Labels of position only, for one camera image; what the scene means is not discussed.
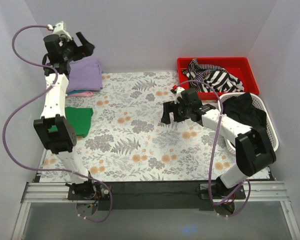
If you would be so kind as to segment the lilac purple t shirt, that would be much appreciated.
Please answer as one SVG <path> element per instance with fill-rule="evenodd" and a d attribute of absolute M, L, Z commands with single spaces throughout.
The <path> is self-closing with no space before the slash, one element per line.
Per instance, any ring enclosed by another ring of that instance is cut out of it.
<path fill-rule="evenodd" d="M 100 91 L 103 88 L 102 68 L 99 60 L 86 57 L 70 63 L 67 93 L 73 91 Z"/>

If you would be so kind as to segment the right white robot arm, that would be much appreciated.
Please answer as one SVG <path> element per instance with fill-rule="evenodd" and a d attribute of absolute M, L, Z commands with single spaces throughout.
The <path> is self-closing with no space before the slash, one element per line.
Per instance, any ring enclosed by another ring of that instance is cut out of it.
<path fill-rule="evenodd" d="M 209 179 L 209 196 L 227 199 L 249 177 L 273 164 L 277 158 L 267 130 L 242 124 L 223 113 L 223 105 L 203 104 L 198 93 L 192 89 L 174 86 L 174 100 L 163 103 L 161 122 L 192 120 L 202 127 L 214 130 L 235 146 L 235 164 L 220 175 L 214 183 Z"/>

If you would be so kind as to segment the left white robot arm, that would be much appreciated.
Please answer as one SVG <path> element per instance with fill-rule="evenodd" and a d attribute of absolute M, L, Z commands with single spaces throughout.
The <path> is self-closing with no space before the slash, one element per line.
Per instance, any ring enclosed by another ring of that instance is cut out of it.
<path fill-rule="evenodd" d="M 75 158 L 77 135 L 66 119 L 65 100 L 70 62 L 91 56 L 95 47 L 81 32 L 77 32 L 76 36 L 80 46 L 64 30 L 55 30 L 43 39 L 47 53 L 42 65 L 48 92 L 40 118 L 33 122 L 33 126 L 44 148 L 55 154 L 70 171 L 71 182 L 67 184 L 70 193 L 91 200 L 96 196 L 96 187 L 89 179 L 88 169 Z"/>

